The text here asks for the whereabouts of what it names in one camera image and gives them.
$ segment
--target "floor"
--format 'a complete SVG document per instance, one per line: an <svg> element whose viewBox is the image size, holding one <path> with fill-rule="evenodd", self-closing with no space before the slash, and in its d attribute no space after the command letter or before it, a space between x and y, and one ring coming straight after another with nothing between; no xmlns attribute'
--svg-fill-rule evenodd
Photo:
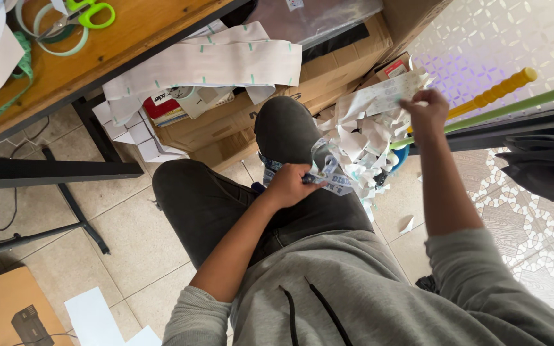
<svg viewBox="0 0 554 346"><path fill-rule="evenodd" d="M0 156L34 136L46 119L0 143ZM44 160L39 146L48 145L58 160L102 161L71 106L50 116L50 125L35 145L18 158ZM124 161L142 162L135 146L115 143ZM517 280L554 308L554 203L524 191L499 168L501 149L454 154L466 189L484 223L496 237L504 262ZM0 273L26 265L66 330L73 333L63 302L99 286L123 337L130 339L150 325L160 336L177 300L195 270L164 215L155 207L151 176L158 164L142 162L142 177L68 184L93 227L104 237L111 256L99 253L82 229L36 241L0 254ZM237 162L223 175L243 184L262 181L257 156ZM376 233L388 244L413 284L430 274L425 255L425 219L418 156L388 178L390 189L379 194L374 208ZM13 212L13 190L0 190L0 227ZM399 231L411 216L413 229ZM55 185L18 189L18 214L0 240L13 233L30 235L76 222ZM228 335L231 342L232 330Z"/></svg>

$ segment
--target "hand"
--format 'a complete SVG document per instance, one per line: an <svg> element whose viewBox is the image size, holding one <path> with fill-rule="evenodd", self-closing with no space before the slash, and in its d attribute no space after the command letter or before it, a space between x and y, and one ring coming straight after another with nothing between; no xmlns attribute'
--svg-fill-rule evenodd
<svg viewBox="0 0 554 346"><path fill-rule="evenodd" d="M258 199L264 200L274 211L287 208L300 202L315 190L326 186L320 184L303 184L302 177L309 172L311 165L286 163L275 173L271 184Z"/></svg>
<svg viewBox="0 0 554 346"><path fill-rule="evenodd" d="M426 101L428 105L415 104L420 101ZM418 91L411 101L401 100L399 104L412 115L412 129L417 145L445 138L444 123L448 117L449 105L437 89Z"/></svg>

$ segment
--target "yellow broom handle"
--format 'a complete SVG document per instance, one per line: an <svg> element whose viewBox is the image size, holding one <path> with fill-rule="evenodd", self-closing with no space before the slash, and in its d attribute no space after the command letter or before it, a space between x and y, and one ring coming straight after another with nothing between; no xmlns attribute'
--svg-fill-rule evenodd
<svg viewBox="0 0 554 346"><path fill-rule="evenodd" d="M538 78L538 74L533 68L523 68L520 72L511 75L510 78L504 79L489 90L474 97L473 100L451 109L448 112L448 118L446 118L446 120L456 118L459 115L463 115L477 108L482 108L489 103L493 103L498 98L502 98L506 96L506 94L509 94L520 87L524 87L527 83L535 81L536 78ZM407 131L411 133L412 127L410 126Z"/></svg>

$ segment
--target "hoodie drawstring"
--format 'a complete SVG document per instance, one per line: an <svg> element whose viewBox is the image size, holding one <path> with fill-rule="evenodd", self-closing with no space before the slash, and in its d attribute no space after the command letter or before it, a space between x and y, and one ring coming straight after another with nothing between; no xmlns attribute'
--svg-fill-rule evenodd
<svg viewBox="0 0 554 346"><path fill-rule="evenodd" d="M324 296L319 292L319 290L313 286L312 283L309 282L309 279L305 276L305 281L309 284L309 288L313 291L313 293L318 297L319 302L322 303L322 306L328 312L328 315L331 317L332 322L335 324L335 327L337 327L337 330L339 334L341 335L341 338L343 339L343 342L346 346L352 346L352 342L350 341L350 337L348 336L348 333L345 332L345 329L343 328L343 325L341 325L341 322L339 321L339 318L337 317L337 314L332 309L331 305L328 304L327 300L324 298ZM290 292L288 292L285 288L279 286L286 297L288 298L288 303L290 304L290 335L292 336L292 346L298 346L298 338L296 336L296 324L294 320L294 299L292 299L292 295Z"/></svg>

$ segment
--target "green pole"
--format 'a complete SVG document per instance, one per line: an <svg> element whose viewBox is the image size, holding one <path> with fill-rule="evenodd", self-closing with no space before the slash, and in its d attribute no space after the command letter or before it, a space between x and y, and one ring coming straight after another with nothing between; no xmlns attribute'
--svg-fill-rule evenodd
<svg viewBox="0 0 554 346"><path fill-rule="evenodd" d="M472 116L471 118L463 119L453 124L444 126L444 133L447 134L448 132L468 128L475 124L479 124L481 122L498 118L502 115L514 113L516 111L521 111L530 107L535 107L538 105L542 105L543 103L552 102L552 101L554 101L554 90L545 92L543 94L540 94L534 97L527 98L523 101L512 103L511 105L497 108L496 110L488 111L481 115ZM404 146L406 144L412 144L412 143L414 143L413 137L405 138L403 140L399 140L397 142L391 143L390 149L399 148L400 146Z"/></svg>

